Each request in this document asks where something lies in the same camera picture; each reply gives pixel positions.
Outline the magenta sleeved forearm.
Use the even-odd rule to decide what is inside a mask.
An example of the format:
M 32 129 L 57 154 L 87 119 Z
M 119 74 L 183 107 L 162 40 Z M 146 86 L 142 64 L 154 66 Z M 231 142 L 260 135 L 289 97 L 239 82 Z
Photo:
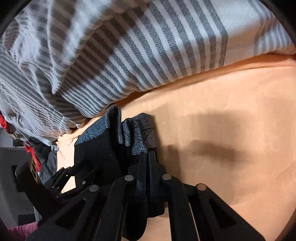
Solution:
M 12 240 L 26 240 L 26 238 L 38 229 L 38 222 L 8 228 Z

